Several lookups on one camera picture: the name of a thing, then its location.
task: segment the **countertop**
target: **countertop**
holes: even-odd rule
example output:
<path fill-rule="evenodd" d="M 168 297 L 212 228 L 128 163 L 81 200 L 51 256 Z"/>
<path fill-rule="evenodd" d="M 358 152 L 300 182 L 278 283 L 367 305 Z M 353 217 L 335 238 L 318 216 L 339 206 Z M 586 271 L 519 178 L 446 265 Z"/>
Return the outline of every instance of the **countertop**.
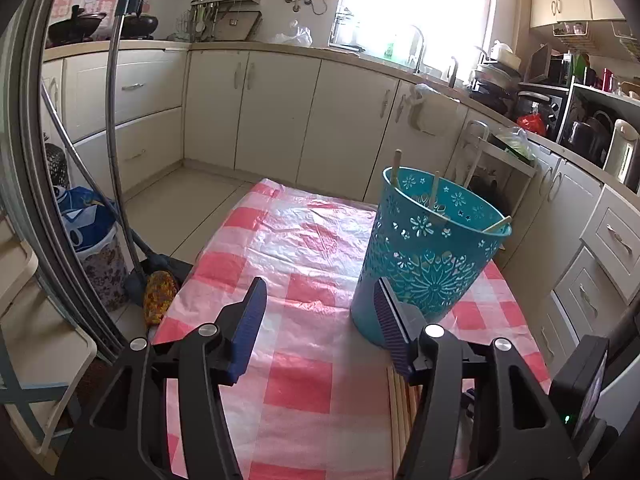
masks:
<path fill-rule="evenodd" d="M 357 53 L 340 52 L 332 48 L 305 48 L 301 46 L 274 44 L 274 43 L 259 43 L 257 41 L 219 41 L 215 43 L 181 43 L 179 41 L 156 41 L 156 40 L 122 40 L 120 42 L 121 50 L 137 50 L 155 48 L 161 50 L 259 50 L 262 52 L 276 52 L 281 54 L 294 54 L 297 56 L 315 57 L 318 59 L 325 59 L 335 61 L 339 63 L 345 63 L 367 70 L 373 70 L 391 77 L 397 77 L 398 79 L 408 81 L 411 83 L 427 83 L 434 90 L 441 92 L 444 95 L 451 97 L 452 99 L 459 100 L 463 105 L 478 111 L 479 113 L 486 115 L 493 119 L 497 123 L 502 124 L 508 128 L 516 126 L 513 121 L 500 115 L 499 113 L 487 108 L 477 101 L 469 98 L 462 92 L 449 88 L 444 84 L 427 80 L 421 76 L 414 75 L 410 72 L 400 70 L 391 66 L 384 65 L 369 59 L 362 59 Z M 81 54 L 91 54 L 94 52 L 106 52 L 109 49 L 108 41 L 91 41 L 87 43 L 78 43 L 65 46 L 57 46 L 48 48 L 44 51 L 43 61 L 52 61 L 55 59 L 61 59 L 69 56 L 79 56 Z M 574 152 L 563 148 L 555 142 L 540 137 L 536 134 L 529 132 L 529 139 L 533 142 L 545 146 L 548 150 L 562 156 L 572 164 L 575 164 L 582 170 L 589 173 L 597 180 L 604 182 L 608 186 L 612 187 L 617 193 L 622 195 L 627 201 L 629 201 L 638 211 L 640 211 L 640 197 L 631 191 L 628 187 L 618 182 L 612 175 L 606 173 L 601 168 L 594 164 L 591 164 L 588 160 L 582 158 Z"/>

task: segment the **plastic table cover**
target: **plastic table cover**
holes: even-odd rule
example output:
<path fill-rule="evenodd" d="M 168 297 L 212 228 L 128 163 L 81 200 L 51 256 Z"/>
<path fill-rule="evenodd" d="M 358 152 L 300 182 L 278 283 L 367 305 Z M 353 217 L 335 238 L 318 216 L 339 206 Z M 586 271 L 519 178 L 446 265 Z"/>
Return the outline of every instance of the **plastic table cover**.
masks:
<path fill-rule="evenodd" d="M 388 353 L 350 319 L 375 208 L 263 180 L 200 253 L 154 343 L 182 338 L 240 301 L 255 276 L 268 304 L 248 370 L 220 386 L 238 463 L 250 480 L 389 480 Z M 550 380 L 520 308 L 490 262 L 441 324 L 463 340 L 510 339 Z M 167 385 L 172 471 L 187 477 L 177 381 Z M 463 472 L 463 458 L 453 474 Z"/>

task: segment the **white thermos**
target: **white thermos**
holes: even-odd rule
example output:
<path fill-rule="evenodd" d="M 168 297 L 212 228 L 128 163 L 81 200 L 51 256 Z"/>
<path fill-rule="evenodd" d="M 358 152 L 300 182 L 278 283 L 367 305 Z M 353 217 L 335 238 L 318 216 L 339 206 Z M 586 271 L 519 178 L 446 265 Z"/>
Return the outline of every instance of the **white thermos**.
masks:
<path fill-rule="evenodd" d="M 625 183 L 638 139 L 640 135 L 631 124 L 622 119 L 616 121 L 604 171 L 612 174 L 622 184 Z"/>

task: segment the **faucet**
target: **faucet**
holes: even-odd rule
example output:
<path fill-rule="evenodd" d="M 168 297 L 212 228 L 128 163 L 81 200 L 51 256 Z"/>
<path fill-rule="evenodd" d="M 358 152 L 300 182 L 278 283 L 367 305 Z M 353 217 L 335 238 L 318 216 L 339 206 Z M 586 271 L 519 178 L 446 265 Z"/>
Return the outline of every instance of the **faucet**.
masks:
<path fill-rule="evenodd" d="M 453 70 L 451 70 L 451 66 L 449 66 L 449 88 L 453 88 L 456 85 L 456 76 L 458 75 L 458 60 L 451 56 L 453 60 Z"/>
<path fill-rule="evenodd" d="M 420 73 L 420 65 L 422 64 L 422 58 L 424 57 L 424 34 L 422 33 L 422 30 L 420 30 L 420 27 L 418 27 L 417 25 L 414 25 L 412 23 L 411 26 L 415 30 L 418 31 L 418 34 L 420 34 L 420 38 L 422 39 L 422 46 L 420 47 L 420 54 L 418 54 L 418 59 L 415 62 L 415 68 L 414 68 L 414 74 L 419 74 Z"/>

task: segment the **silver screw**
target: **silver screw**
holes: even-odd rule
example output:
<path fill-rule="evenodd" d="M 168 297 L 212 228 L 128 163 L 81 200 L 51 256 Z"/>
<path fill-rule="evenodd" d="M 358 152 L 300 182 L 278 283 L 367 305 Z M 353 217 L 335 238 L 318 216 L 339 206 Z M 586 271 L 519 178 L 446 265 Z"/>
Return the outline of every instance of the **silver screw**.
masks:
<path fill-rule="evenodd" d="M 502 350 L 503 352 L 506 352 L 507 350 L 511 350 L 511 347 L 513 346 L 511 344 L 511 341 L 503 337 L 496 339 L 494 344 L 498 350 Z"/>
<path fill-rule="evenodd" d="M 424 327 L 424 333 L 430 337 L 442 337 L 444 329 L 440 325 L 427 325 Z"/>
<path fill-rule="evenodd" d="M 143 337 L 137 337 L 129 344 L 129 346 L 134 352 L 140 352 L 146 348 L 146 339 Z"/>
<path fill-rule="evenodd" d="M 198 333 L 203 337 L 210 337 L 218 332 L 218 327 L 213 323 L 207 323 L 198 329 Z"/>

